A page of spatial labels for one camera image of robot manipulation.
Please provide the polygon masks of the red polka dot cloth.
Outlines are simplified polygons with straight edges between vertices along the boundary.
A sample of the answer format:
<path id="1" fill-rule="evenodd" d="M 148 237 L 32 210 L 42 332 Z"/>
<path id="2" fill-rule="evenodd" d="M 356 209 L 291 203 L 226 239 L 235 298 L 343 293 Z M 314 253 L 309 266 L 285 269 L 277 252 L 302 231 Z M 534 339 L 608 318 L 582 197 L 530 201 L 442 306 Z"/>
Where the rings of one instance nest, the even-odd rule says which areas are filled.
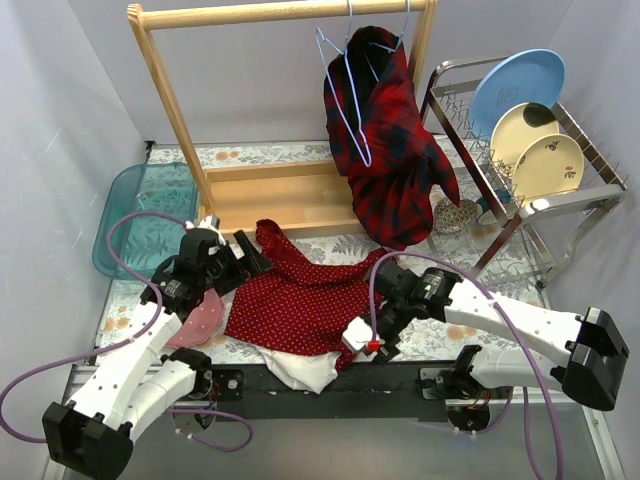
<path id="1" fill-rule="evenodd" d="M 368 309 L 364 277 L 385 250 L 352 265 L 315 264 L 269 219 L 257 222 L 256 240 L 273 267 L 235 291 L 225 334 L 254 345 L 286 386 L 320 394 L 356 358 L 342 334 Z"/>

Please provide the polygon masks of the red plaid skirt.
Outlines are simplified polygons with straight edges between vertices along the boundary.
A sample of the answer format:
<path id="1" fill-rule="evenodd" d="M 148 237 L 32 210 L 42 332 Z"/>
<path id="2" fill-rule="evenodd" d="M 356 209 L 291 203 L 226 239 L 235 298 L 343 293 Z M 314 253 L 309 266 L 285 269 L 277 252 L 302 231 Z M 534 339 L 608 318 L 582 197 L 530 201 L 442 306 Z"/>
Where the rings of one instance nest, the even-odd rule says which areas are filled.
<path id="1" fill-rule="evenodd" d="M 376 243 L 403 250 L 427 238 L 434 216 L 433 186 L 458 204 L 453 168 L 433 135 L 422 125 L 403 45 L 388 30 L 367 26 L 349 41 L 364 133 L 373 163 L 365 168 L 324 80 L 326 129 L 339 174 L 352 192 L 353 211 Z M 329 68 L 340 85 L 346 79 L 340 60 Z"/>

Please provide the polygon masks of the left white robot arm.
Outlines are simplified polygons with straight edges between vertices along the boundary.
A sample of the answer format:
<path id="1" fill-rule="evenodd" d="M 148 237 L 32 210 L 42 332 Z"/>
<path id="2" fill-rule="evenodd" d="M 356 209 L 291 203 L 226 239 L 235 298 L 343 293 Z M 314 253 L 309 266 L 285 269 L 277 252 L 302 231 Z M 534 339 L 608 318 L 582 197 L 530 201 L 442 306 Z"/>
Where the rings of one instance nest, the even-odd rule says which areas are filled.
<path id="1" fill-rule="evenodd" d="M 178 254 L 158 265 L 134 311 L 143 334 L 110 353 L 66 403 L 53 402 L 45 411 L 53 461 L 92 479 L 116 479 L 136 440 L 176 401 L 239 397 L 239 371 L 216 369 L 208 355 L 191 348 L 163 352 L 206 294 L 225 295 L 271 269 L 244 231 L 234 238 L 240 256 L 215 228 L 190 228 Z"/>

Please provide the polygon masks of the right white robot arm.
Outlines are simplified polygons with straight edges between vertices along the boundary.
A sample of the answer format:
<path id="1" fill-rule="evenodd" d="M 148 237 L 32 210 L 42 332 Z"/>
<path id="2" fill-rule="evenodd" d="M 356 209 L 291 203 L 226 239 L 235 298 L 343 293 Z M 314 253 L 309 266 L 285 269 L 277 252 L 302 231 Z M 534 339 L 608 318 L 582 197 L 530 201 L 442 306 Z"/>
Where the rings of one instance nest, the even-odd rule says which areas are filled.
<path id="1" fill-rule="evenodd" d="M 375 357 L 399 353 L 400 333 L 414 320 L 436 320 L 494 334 L 513 349 L 466 345 L 445 369 L 421 383 L 445 399 L 522 387 L 564 393 L 599 411 L 614 409 L 629 348 L 613 318 L 590 307 L 583 315 L 536 307 L 494 292 L 483 293 L 459 274 L 430 267 L 422 275 L 383 261 L 367 275 L 384 301 L 374 322 L 383 344 Z"/>

